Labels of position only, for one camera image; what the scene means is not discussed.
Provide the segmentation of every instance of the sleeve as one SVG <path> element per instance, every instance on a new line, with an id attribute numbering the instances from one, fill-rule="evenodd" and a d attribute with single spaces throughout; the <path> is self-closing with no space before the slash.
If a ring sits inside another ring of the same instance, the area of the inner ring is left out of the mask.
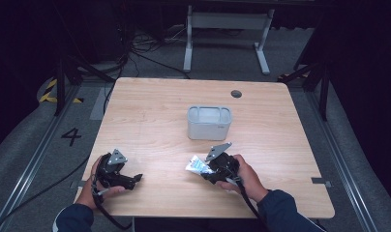
<path id="1" fill-rule="evenodd" d="M 81 204 L 73 204 L 63 209 L 53 223 L 53 232 L 91 231 L 94 221 L 93 211 Z"/>
<path id="2" fill-rule="evenodd" d="M 294 198 L 282 190 L 270 190 L 257 203 L 259 214 L 267 222 L 271 232 L 321 232 L 324 231 L 311 220 L 300 215 Z"/>

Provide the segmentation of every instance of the wooden table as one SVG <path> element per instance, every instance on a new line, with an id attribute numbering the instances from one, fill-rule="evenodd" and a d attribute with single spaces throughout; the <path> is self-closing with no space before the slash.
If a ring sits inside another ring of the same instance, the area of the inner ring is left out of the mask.
<path id="1" fill-rule="evenodd" d="M 242 97 L 230 93 L 241 91 Z M 222 105 L 232 111 L 224 141 L 187 136 L 191 105 Z M 308 218 L 331 218 L 334 209 L 289 91 L 282 83 L 158 78 L 117 80 L 83 180 L 99 155 L 115 148 L 129 160 L 121 171 L 143 178 L 133 191 L 108 199 L 114 216 L 254 218 L 241 196 L 185 170 L 193 155 L 205 159 L 211 146 L 232 142 L 268 189 L 295 197 Z"/>

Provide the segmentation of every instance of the person's right hand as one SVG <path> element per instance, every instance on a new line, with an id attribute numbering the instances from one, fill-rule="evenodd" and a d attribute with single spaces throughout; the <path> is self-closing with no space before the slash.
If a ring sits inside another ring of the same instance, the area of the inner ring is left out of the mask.
<path id="1" fill-rule="evenodd" d="M 256 172 L 244 161 L 241 155 L 234 155 L 234 158 L 240 163 L 238 176 L 243 180 L 243 186 L 248 197 L 258 203 L 268 193 L 268 190 L 262 185 Z M 229 182 L 219 181 L 216 185 L 225 190 L 235 190 L 239 194 L 241 193 L 239 187 Z"/>

